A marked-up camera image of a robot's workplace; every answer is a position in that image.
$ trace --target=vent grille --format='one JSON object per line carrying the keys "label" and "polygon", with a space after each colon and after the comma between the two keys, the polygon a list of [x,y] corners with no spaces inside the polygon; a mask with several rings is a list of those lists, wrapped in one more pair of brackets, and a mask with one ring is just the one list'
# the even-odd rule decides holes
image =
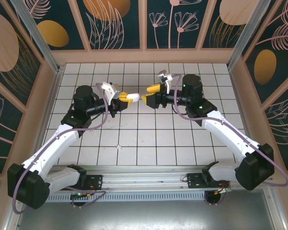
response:
{"label": "vent grille", "polygon": [[[48,203],[71,202],[71,194],[52,194],[48,197]],[[86,202],[96,199],[100,194],[90,197],[81,197],[75,202]],[[138,192],[138,193],[106,193],[98,202],[122,202],[122,201],[170,201],[170,200],[203,200],[204,191],[183,192]]]}

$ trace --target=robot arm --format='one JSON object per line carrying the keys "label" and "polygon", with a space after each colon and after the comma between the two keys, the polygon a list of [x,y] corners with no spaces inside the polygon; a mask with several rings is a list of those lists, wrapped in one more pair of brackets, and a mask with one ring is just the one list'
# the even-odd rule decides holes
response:
{"label": "robot arm", "polygon": [[[174,90],[170,89],[173,76],[162,71],[159,77],[161,83],[148,87],[149,94],[142,96],[144,103],[155,109],[160,104],[163,107],[167,104],[174,104]],[[183,77],[182,90],[177,91],[177,104],[185,106],[190,118],[212,117],[230,124],[217,108],[204,98],[203,85],[199,76],[194,74],[187,74]],[[233,125],[231,126],[235,132],[215,120],[203,119],[196,123],[215,134],[234,153],[237,160],[237,164],[224,164],[216,161],[207,165],[202,174],[207,185],[212,181],[238,181],[245,189],[253,190],[274,173],[273,165],[245,143],[241,136],[273,160],[273,149],[268,144],[261,146]]]}
{"label": "robot arm", "polygon": [[[90,86],[80,86],[73,96],[74,104],[61,120],[55,134],[22,165],[13,164],[8,169],[8,195],[13,197],[15,186],[31,163],[34,165],[22,180],[17,192],[16,199],[33,209],[41,207],[48,196],[67,186],[83,187],[86,183],[86,170],[76,165],[69,165],[60,172],[48,175],[52,166],[58,161],[62,153],[81,135],[84,131],[70,131],[57,137],[58,134],[74,128],[88,128],[91,116],[105,112],[105,106],[114,117],[118,111],[127,109],[132,102],[139,100],[139,94],[127,94],[116,90],[112,83],[104,82],[101,86],[108,104],[99,99]],[[43,152],[38,160],[36,156],[49,144],[51,145]]]}

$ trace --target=floral wallpaper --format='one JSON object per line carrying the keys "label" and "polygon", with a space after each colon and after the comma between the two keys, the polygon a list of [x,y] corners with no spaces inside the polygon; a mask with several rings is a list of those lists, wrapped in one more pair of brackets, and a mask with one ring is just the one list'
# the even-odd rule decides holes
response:
{"label": "floral wallpaper", "polygon": [[267,25],[246,65],[263,103],[288,77],[288,0]]}
{"label": "floral wallpaper", "polygon": [[51,50],[84,49],[67,0],[23,0],[23,2]]}
{"label": "floral wallpaper", "polygon": [[258,0],[217,0],[203,48],[233,48]]}
{"label": "floral wallpaper", "polygon": [[37,57],[0,4],[0,82],[26,104],[39,67]]}
{"label": "floral wallpaper", "polygon": [[22,112],[0,94],[0,173],[11,150],[22,115]]}
{"label": "floral wallpaper", "polygon": [[139,49],[138,0],[77,0],[91,49]]}
{"label": "floral wallpaper", "polygon": [[265,114],[288,170],[288,89],[266,109]]}
{"label": "floral wallpaper", "polygon": [[147,0],[147,48],[195,48],[208,0]]}

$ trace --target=grid line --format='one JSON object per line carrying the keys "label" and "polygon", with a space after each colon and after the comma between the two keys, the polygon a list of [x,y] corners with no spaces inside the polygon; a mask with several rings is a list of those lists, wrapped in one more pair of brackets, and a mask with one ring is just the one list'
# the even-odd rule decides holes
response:
{"label": "grid line", "polygon": [[[123,73],[122,74],[116,74],[116,73],[113,73],[114,75],[116,76],[111,76],[111,80],[113,79],[114,81],[117,81],[117,82],[121,82],[121,88],[124,89],[125,91],[127,91],[127,93],[133,93],[133,92],[140,92],[140,94],[144,94],[144,88],[145,87],[148,87],[149,85],[149,82],[150,82],[150,78],[153,77],[153,83],[158,83],[160,82],[160,80],[158,79],[158,77],[156,76],[157,73],[154,73],[156,71],[158,71],[158,67],[162,67],[162,69],[166,69],[166,68],[170,68],[171,67],[171,72],[175,72],[175,70],[173,70],[173,68],[175,67],[175,65],[172,65],[169,64],[169,63],[164,63],[164,64],[161,64],[161,65],[155,65],[153,64],[152,66],[152,70],[153,70],[153,73],[142,73],[143,71],[140,70],[140,66],[141,64],[140,63],[136,63],[136,64],[128,64],[126,65],[125,63],[122,63],[120,65],[120,69],[122,68],[123,69]],[[110,80],[110,67],[111,67],[111,64],[106,64],[106,65],[103,65],[103,66],[99,66],[97,67],[98,68],[98,73],[95,73],[96,71],[96,64],[94,65],[94,67],[92,66],[91,70],[93,70],[93,77],[91,79],[91,86],[93,86],[93,83],[94,82],[98,82],[98,81],[109,81]],[[176,72],[180,72],[183,76],[186,72],[186,66],[182,64],[179,64],[177,65],[177,67],[180,69]],[[188,68],[193,68],[194,70],[196,70],[196,68],[199,70],[199,65],[198,64],[194,64]],[[218,74],[220,75],[219,77],[216,76],[216,71],[215,71],[215,68],[214,66],[212,65],[212,67],[209,65],[207,65],[207,70],[210,70],[210,73],[209,74],[202,74],[201,75],[201,72],[206,72],[207,70],[206,69],[202,69],[201,72],[194,72],[194,74],[196,75],[199,75],[200,76],[200,80],[203,82],[203,78],[206,77],[205,79],[205,84],[204,84],[204,90],[206,92],[207,95],[205,95],[205,97],[208,99],[208,100],[215,100],[215,102],[213,103],[216,103],[216,105],[218,105],[220,108],[223,109],[223,115],[226,117],[226,115],[230,115],[230,114],[239,114],[239,112],[236,110],[236,108],[234,107],[231,107],[231,106],[235,106],[234,102],[230,102],[228,100],[235,100],[235,98],[233,96],[230,96],[232,98],[229,98],[227,95],[228,94],[224,94],[224,88],[222,87],[232,87],[230,86],[230,83],[225,83],[227,84],[227,86],[223,83],[220,83],[220,82],[223,82],[223,81],[217,81],[217,79],[222,79],[222,76],[221,75],[228,75],[228,74]],[[75,89],[77,87],[77,81],[78,79],[80,78],[80,69],[81,69],[81,65],[80,66],[77,66],[75,65],[74,67],[73,66],[69,66],[68,70],[69,70],[69,73],[70,72],[74,72],[73,74],[70,73],[70,75],[68,74],[64,74],[66,78],[68,78],[69,76],[71,75],[76,75],[76,72],[78,72],[77,74],[77,78],[76,76],[72,76],[70,79],[71,80],[68,80],[68,79],[63,79],[61,80],[61,83],[60,83],[60,88],[63,89],[60,93],[60,98],[58,99],[58,94],[59,92],[57,93],[57,97],[56,97],[56,100],[55,100],[55,103],[54,103],[54,106],[52,108],[52,111],[51,111],[51,116],[50,116],[50,121],[51,121],[51,124],[50,122],[48,123],[48,126],[47,126],[47,131],[46,131],[46,135],[45,135],[45,138],[44,138],[44,142],[47,140],[46,137],[50,135],[51,132],[53,132],[55,130],[55,126],[54,124],[57,123],[57,121],[59,120],[59,117],[62,116],[63,114],[65,113],[62,113],[63,110],[68,109],[67,106],[68,106],[68,102],[66,102],[67,100],[69,101],[72,101],[72,99],[70,99],[70,94],[72,93],[72,89],[74,89],[73,93],[75,92]],[[135,84],[135,79],[131,79],[131,75],[134,75],[134,77],[138,77],[138,82],[137,84]],[[134,80],[134,83],[132,84],[132,81],[131,84],[129,85],[130,82],[126,81],[126,79],[129,77],[129,79],[131,80]],[[74,85],[71,85],[70,83],[65,86],[66,84],[64,83],[62,85],[62,82],[72,82],[71,84],[74,84]],[[123,121],[121,119],[121,114],[122,113],[118,113],[117,115],[119,115],[120,117],[116,118],[117,120],[116,121],[113,121],[114,122],[114,127],[112,128],[109,128],[108,126],[104,126],[104,127],[101,127],[99,130],[100,130],[100,136],[99,136],[99,140],[98,138],[96,138],[95,140],[93,140],[92,142],[91,141],[86,141],[88,143],[85,143],[84,144],[84,140],[83,140],[83,137],[81,137],[82,139],[77,142],[77,144],[75,144],[73,147],[79,147],[79,153],[78,153],[78,158],[77,158],[77,161],[74,159],[73,161],[74,164],[78,164],[79,163],[79,160],[82,159],[80,158],[80,154],[81,154],[81,149],[83,149],[84,146],[82,145],[86,145],[85,147],[89,147],[89,148],[96,148],[98,147],[97,150],[97,156],[95,155],[95,160],[96,160],[96,157],[97,157],[97,160],[96,160],[96,164],[98,164],[98,162],[100,161],[101,164],[104,164],[104,163],[107,163],[107,162],[104,162],[105,158],[99,158],[99,152],[102,150],[101,148],[109,148],[109,150],[111,149],[111,151],[114,151],[114,152],[111,152],[111,158],[109,159],[111,161],[111,164],[112,165],[118,165],[118,159],[119,159],[119,149],[116,151],[116,149],[114,149],[114,147],[116,147],[117,145],[115,145],[115,143],[113,143],[113,141],[111,142],[111,140],[109,142],[104,142],[104,139],[101,139],[102,138],[102,134],[104,134],[104,138],[105,138],[105,130],[108,130],[107,131],[107,134],[110,135],[110,138],[115,138],[116,140],[118,140],[118,143],[120,143],[120,140],[124,140],[124,138],[126,137],[120,137],[120,135],[122,135],[122,132],[120,131],[121,129],[123,130],[130,130],[129,132],[132,132],[131,130],[134,130],[133,132],[136,133],[136,140],[135,140],[135,137],[132,136],[132,140],[131,142],[129,141],[129,138],[127,137],[126,140],[128,140],[127,142],[124,141],[122,147],[131,147],[130,145],[132,145],[133,147],[136,147],[136,149],[134,151],[136,151],[136,156],[134,155],[135,152],[130,152],[130,154],[133,154],[133,160],[132,160],[132,164],[134,165],[143,165],[143,164],[163,164],[163,163],[168,163],[168,164],[171,164],[171,165],[178,165],[178,161],[183,161],[184,158],[182,158],[183,156],[188,156],[188,157],[192,157],[192,151],[194,151],[194,155],[195,155],[195,164],[199,165],[198,163],[200,162],[200,165],[203,165],[203,158],[205,157],[202,153],[201,153],[201,150],[200,149],[196,149],[196,147],[213,147],[212,150],[214,151],[214,158],[216,160],[216,150],[215,150],[215,147],[224,147],[225,145],[222,145],[222,142],[220,141],[215,141],[215,143],[213,143],[213,139],[212,139],[212,136],[210,134],[210,137],[207,137],[207,138],[210,138],[211,139],[211,142],[206,142],[204,138],[202,138],[202,140],[204,141],[205,144],[201,144],[201,141],[200,140],[197,140],[195,143],[195,139],[194,139],[194,134],[196,134],[196,132],[194,132],[195,130],[204,130],[203,127],[200,127],[200,126],[194,126],[194,121],[189,121],[188,123],[184,123],[184,121],[180,121],[179,118],[178,120],[176,120],[176,118],[174,117],[174,114],[172,112],[172,110],[170,109],[169,106],[167,106],[165,109],[164,108],[159,108],[159,110],[154,110],[154,111],[149,111],[148,109],[150,109],[149,107],[147,107],[147,110],[144,108],[146,105],[142,105],[140,103],[143,103],[143,101],[140,100],[137,102],[137,104],[134,105],[134,107],[130,110],[125,110],[124,112],[124,115],[127,115],[127,124],[131,124],[130,122],[133,122],[133,126],[132,125],[128,125],[128,126],[125,126],[123,128],[121,128],[121,126],[123,125]],[[150,123],[150,126],[153,125],[153,122],[155,123],[155,127],[154,128],[148,128],[148,126],[146,126],[145,124],[141,123],[139,124],[139,122],[143,121],[141,116],[139,114],[143,114],[144,116],[147,116],[147,115],[151,115],[151,117],[147,117],[147,124],[149,122],[152,122]],[[173,122],[173,127],[169,127],[170,124],[166,124],[166,122],[169,122],[169,121],[165,121],[164,119],[162,120],[158,120],[157,121],[157,118],[159,118],[159,115],[165,115],[165,117],[168,116],[168,118],[170,119],[170,116],[169,115],[172,115],[172,121]],[[167,135],[168,131],[173,131],[173,137],[170,137],[171,138],[171,141],[167,141],[167,140],[164,140],[162,139],[164,135],[164,138],[166,138],[165,136]],[[190,135],[185,141],[184,137],[180,136],[179,134],[180,133],[183,133],[183,131],[181,130],[190,130],[191,133],[192,133],[192,136]],[[152,135],[145,135],[145,134],[149,134],[149,133],[154,133],[155,134],[155,137],[153,137]],[[168,148],[169,150],[169,154],[167,154],[167,152],[164,152],[165,151],[165,147]],[[155,160],[152,160],[151,157],[154,158],[154,156],[152,154],[150,154],[150,156],[145,156],[145,155],[141,155],[141,157],[139,158],[139,151],[141,149],[139,148],[154,148],[155,152],[156,152],[156,162]],[[189,153],[187,155],[185,155],[184,153],[184,150],[182,149],[178,149],[178,148],[188,148],[189,149]],[[127,153],[123,152],[123,154],[121,155],[122,159],[122,162],[130,162],[129,159],[125,159],[127,157],[131,157],[129,156]]]}

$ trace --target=white tiled floor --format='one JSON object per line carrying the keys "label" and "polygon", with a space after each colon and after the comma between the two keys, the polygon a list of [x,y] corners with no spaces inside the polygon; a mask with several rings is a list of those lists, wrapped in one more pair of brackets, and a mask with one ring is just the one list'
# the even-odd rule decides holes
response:
{"label": "white tiled floor", "polygon": [[[147,86],[158,83],[156,74],[164,69],[182,75],[200,75],[205,98],[244,132],[225,64],[71,63],[66,65],[45,140],[60,124],[78,86],[90,85],[99,95],[95,84],[107,81],[120,85],[124,92],[146,94]],[[91,127],[102,119],[103,115]],[[140,100],[115,118],[108,116],[100,129],[85,132],[63,153],[58,164],[207,165],[215,160],[235,162],[232,152],[217,137],[197,123],[181,119],[170,105],[154,110]]]}

